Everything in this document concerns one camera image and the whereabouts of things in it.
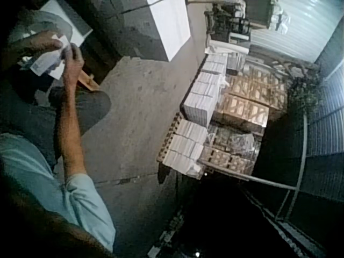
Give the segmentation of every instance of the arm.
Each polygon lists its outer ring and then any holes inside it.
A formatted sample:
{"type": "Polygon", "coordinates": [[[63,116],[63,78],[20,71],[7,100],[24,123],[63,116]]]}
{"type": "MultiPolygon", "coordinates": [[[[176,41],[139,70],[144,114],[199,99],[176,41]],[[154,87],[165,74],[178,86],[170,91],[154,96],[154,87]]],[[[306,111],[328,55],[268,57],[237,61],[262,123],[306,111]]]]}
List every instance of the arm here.
{"type": "Polygon", "coordinates": [[[74,174],[86,174],[75,105],[76,83],[84,61],[80,49],[74,44],[65,50],[64,60],[66,63],[63,72],[65,96],[61,107],[58,137],[63,157],[64,177],[67,181],[74,174]]]}
{"type": "Polygon", "coordinates": [[[87,175],[81,148],[81,137],[75,107],[75,89],[83,66],[80,50],[71,44],[64,52],[63,72],[65,99],[59,122],[59,141],[64,164],[66,189],[78,224],[112,251],[116,230],[110,214],[87,175]]]}
{"type": "Polygon", "coordinates": [[[25,39],[13,42],[1,51],[1,71],[6,71],[24,56],[33,56],[44,52],[54,51],[62,47],[62,42],[52,39],[57,34],[54,31],[43,31],[25,39]]]}

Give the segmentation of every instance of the knee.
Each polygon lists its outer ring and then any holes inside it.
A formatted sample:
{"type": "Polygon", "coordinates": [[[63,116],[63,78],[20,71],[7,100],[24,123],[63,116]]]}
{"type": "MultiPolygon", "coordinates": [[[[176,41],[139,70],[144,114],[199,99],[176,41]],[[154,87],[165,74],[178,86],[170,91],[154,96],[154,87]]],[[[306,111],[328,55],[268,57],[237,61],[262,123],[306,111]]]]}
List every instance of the knee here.
{"type": "Polygon", "coordinates": [[[94,98],[94,108],[97,109],[101,118],[105,117],[111,108],[109,96],[103,91],[95,91],[92,93],[92,96],[94,98]]]}

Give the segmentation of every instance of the metal pole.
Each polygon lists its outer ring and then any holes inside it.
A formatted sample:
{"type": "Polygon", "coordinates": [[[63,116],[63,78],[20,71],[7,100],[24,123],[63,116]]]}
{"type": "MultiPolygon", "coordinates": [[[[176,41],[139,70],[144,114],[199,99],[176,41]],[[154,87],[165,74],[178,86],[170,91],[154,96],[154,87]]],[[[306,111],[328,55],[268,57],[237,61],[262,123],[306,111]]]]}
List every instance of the metal pole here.
{"type": "Polygon", "coordinates": [[[230,169],[220,167],[220,166],[215,165],[213,163],[210,163],[208,161],[198,160],[198,162],[203,164],[203,165],[206,165],[208,167],[214,168],[214,169],[218,170],[219,172],[221,172],[222,174],[225,174],[225,175],[233,175],[233,176],[236,176],[236,177],[239,177],[239,178],[242,178],[242,179],[248,179],[248,180],[251,180],[251,181],[254,181],[254,182],[271,185],[273,187],[289,189],[289,190],[295,190],[295,187],[292,187],[290,185],[280,184],[280,183],[276,183],[276,182],[273,182],[273,181],[261,179],[261,178],[258,178],[258,177],[244,175],[244,174],[232,171],[230,169]]]}
{"type": "Polygon", "coordinates": [[[300,191],[300,186],[302,183],[302,177],[303,177],[303,172],[305,170],[305,163],[306,163],[306,155],[307,155],[307,138],[308,138],[308,122],[307,122],[307,115],[303,115],[303,149],[302,149],[302,156],[301,156],[301,165],[300,165],[300,172],[299,172],[299,178],[297,180],[296,184],[296,189],[294,192],[294,196],[291,200],[289,210],[285,216],[285,220],[288,221],[290,218],[290,214],[292,212],[292,209],[294,208],[297,195],[300,191]]]}
{"type": "Polygon", "coordinates": [[[275,219],[276,219],[276,220],[278,219],[278,216],[280,215],[280,213],[281,213],[281,211],[282,211],[282,209],[283,209],[283,207],[284,207],[284,205],[285,205],[285,202],[286,202],[286,200],[288,199],[289,193],[290,193],[290,190],[288,190],[288,191],[286,192],[286,194],[285,194],[285,197],[284,197],[284,199],[283,199],[283,201],[282,201],[281,207],[279,207],[278,212],[277,212],[277,214],[276,214],[276,216],[275,216],[275,219]]]}

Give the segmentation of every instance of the light blue shirt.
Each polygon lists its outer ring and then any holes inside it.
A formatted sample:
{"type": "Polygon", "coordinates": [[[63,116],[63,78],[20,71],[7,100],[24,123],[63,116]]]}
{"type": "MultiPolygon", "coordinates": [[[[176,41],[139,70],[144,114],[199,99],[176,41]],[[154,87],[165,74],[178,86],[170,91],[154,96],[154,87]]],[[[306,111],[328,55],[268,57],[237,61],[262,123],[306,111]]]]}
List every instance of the light blue shirt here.
{"type": "Polygon", "coordinates": [[[75,174],[61,184],[36,146],[18,135],[0,135],[0,154],[4,172],[31,192],[46,210],[81,226],[112,251],[116,230],[88,175],[75,174]]]}

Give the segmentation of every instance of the hand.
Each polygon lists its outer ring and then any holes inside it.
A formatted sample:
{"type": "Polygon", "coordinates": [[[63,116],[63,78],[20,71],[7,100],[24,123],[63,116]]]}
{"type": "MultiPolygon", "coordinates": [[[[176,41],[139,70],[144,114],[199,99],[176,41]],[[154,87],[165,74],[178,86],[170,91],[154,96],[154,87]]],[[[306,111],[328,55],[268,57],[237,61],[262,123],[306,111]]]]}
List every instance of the hand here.
{"type": "Polygon", "coordinates": [[[66,66],[63,72],[63,82],[67,94],[74,94],[79,74],[84,65],[80,49],[74,44],[66,47],[63,51],[66,66]]]}
{"type": "Polygon", "coordinates": [[[53,35],[57,35],[59,38],[62,36],[54,31],[42,31],[23,39],[24,48],[30,55],[42,54],[62,48],[62,42],[58,39],[52,39],[53,35]]]}

